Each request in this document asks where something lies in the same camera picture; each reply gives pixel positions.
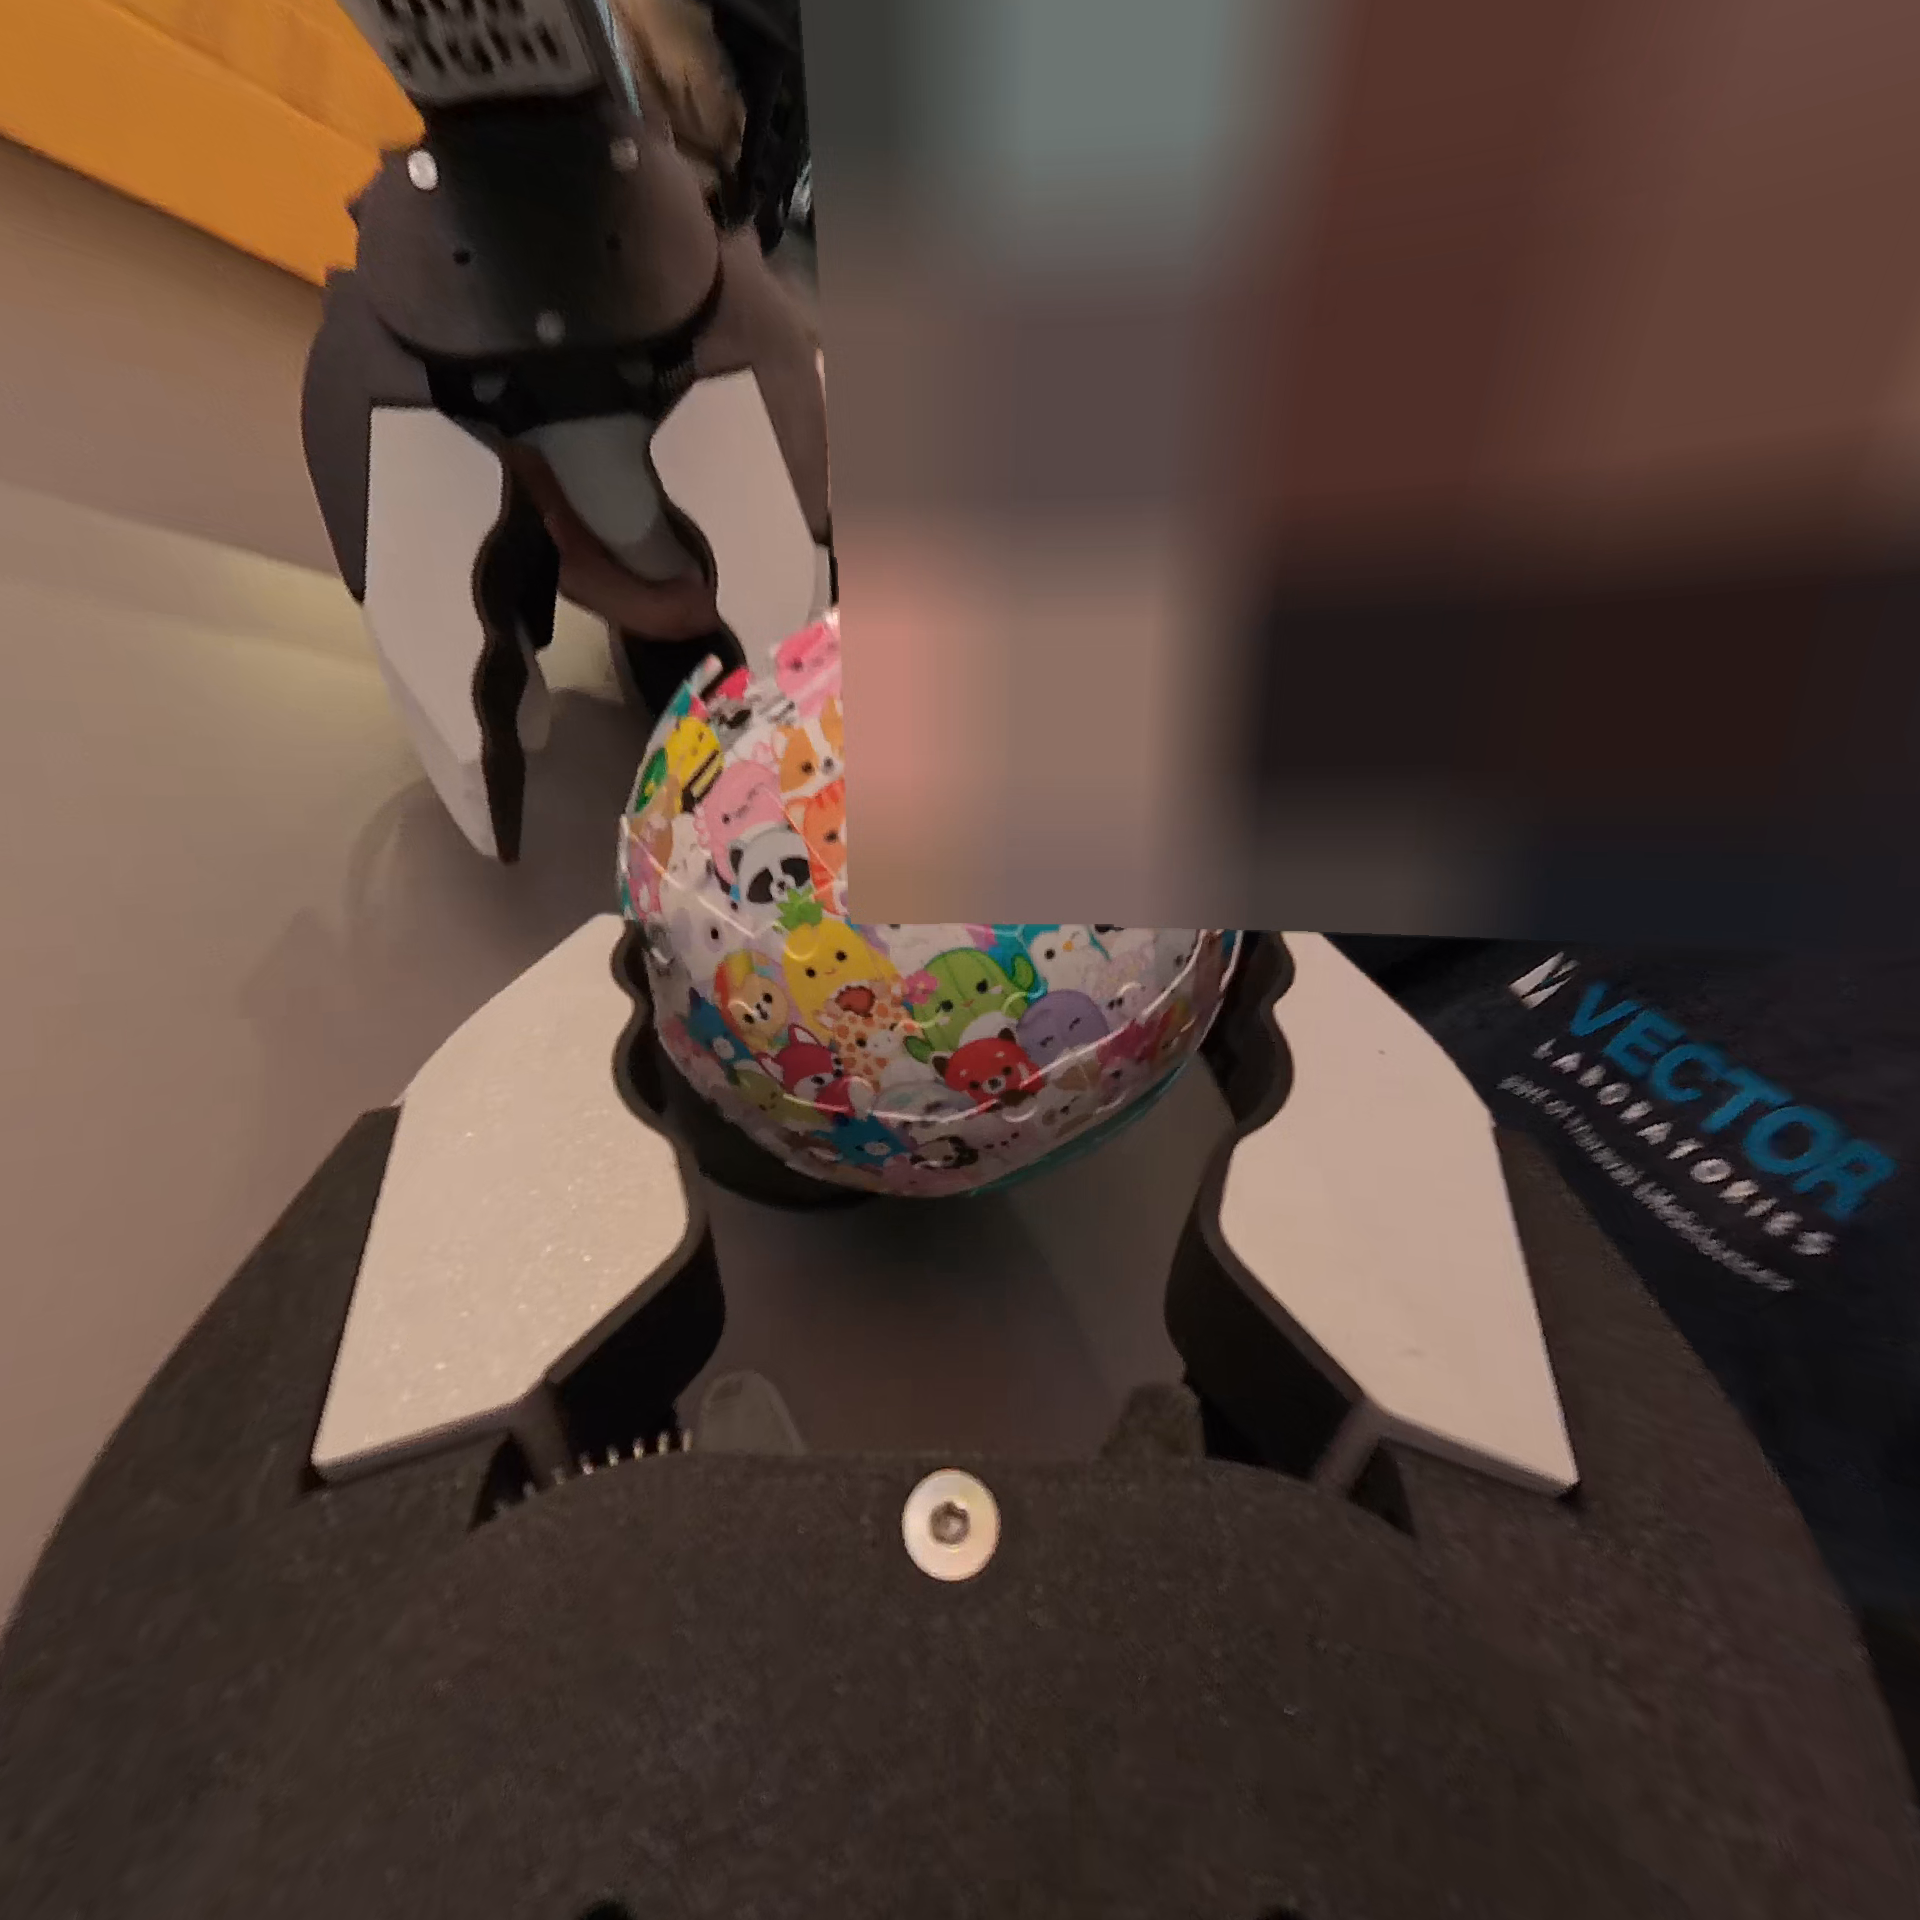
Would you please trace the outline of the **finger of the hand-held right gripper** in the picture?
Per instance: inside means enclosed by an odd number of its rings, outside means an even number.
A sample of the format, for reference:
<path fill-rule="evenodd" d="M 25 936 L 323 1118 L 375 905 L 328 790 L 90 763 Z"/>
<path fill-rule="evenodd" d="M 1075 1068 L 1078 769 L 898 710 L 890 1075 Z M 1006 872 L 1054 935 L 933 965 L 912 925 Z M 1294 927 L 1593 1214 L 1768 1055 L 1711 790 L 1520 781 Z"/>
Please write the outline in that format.
<path fill-rule="evenodd" d="M 746 367 L 698 377 L 653 431 L 663 503 L 703 550 L 720 623 L 754 676 L 831 603 L 830 543 L 808 528 L 771 414 Z"/>
<path fill-rule="evenodd" d="M 369 415 L 366 623 L 449 820 L 517 861 L 551 727 L 553 543 L 498 452 L 424 407 Z"/>

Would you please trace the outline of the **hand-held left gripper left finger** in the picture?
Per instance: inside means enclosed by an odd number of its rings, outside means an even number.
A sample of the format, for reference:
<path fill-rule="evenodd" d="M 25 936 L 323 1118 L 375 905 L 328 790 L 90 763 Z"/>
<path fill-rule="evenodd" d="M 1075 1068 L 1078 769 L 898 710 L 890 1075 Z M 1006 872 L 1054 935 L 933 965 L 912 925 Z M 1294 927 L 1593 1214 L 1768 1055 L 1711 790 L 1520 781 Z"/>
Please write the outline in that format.
<path fill-rule="evenodd" d="M 327 1484 L 472 1438 L 559 1477 L 669 1425 L 713 1353 L 698 1176 L 632 1081 L 632 933 L 568 933 L 402 1092 L 311 1447 Z"/>

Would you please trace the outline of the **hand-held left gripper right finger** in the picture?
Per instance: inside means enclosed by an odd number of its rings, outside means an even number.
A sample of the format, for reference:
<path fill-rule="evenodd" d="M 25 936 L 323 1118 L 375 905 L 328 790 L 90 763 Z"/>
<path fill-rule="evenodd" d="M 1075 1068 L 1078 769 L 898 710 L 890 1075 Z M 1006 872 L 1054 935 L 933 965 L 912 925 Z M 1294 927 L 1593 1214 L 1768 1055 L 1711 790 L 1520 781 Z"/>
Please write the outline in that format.
<path fill-rule="evenodd" d="M 1240 1452 L 1342 1495 L 1385 1447 L 1573 1491 L 1496 1132 L 1450 1057 L 1321 935 L 1269 933 L 1207 1064 L 1232 1136 L 1167 1336 Z"/>

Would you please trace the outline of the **colourful cartoon puzzle ball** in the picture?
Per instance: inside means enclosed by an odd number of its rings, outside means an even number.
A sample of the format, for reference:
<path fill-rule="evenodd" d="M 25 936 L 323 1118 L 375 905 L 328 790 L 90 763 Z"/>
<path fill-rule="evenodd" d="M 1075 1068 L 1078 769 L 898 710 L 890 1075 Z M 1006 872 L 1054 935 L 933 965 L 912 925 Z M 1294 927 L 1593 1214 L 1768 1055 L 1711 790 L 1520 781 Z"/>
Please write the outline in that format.
<path fill-rule="evenodd" d="M 616 896 L 663 1053 L 854 1191 L 986 1191 L 1114 1134 L 1207 1040 L 1240 935 L 854 920 L 841 694 L 830 609 L 762 669 L 701 662 L 649 734 Z"/>

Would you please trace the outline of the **person's right hand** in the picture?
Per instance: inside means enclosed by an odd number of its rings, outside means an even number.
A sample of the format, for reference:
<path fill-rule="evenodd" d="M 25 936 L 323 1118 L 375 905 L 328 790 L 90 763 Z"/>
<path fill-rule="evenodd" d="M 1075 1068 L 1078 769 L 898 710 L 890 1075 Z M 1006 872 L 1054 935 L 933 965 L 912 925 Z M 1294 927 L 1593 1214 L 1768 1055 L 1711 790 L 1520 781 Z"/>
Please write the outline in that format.
<path fill-rule="evenodd" d="M 541 509 L 559 557 L 559 596 L 600 617 L 609 628 L 651 643 L 701 640 L 723 622 L 713 587 L 698 568 L 671 580 L 632 572 L 571 509 Z"/>

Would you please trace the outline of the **dark printed shirt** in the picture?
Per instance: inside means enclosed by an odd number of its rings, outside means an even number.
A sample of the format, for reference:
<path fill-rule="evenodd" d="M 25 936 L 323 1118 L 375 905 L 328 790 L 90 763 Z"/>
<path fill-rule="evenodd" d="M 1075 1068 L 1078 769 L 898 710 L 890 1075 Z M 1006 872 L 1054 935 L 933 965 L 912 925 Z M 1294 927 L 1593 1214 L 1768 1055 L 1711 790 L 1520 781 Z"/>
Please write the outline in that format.
<path fill-rule="evenodd" d="M 1329 941 L 1545 1150 L 1914 1688 L 1914 945 Z"/>

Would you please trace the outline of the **yellow plastic bin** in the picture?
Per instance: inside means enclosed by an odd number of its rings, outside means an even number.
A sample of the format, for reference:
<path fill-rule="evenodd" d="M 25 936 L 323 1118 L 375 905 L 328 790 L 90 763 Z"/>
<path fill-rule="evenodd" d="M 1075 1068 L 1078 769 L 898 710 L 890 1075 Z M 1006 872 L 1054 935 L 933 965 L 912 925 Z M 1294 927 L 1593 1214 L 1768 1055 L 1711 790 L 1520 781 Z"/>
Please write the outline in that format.
<path fill-rule="evenodd" d="M 333 1 L 3 1 L 1 132 L 322 283 L 419 118 Z"/>

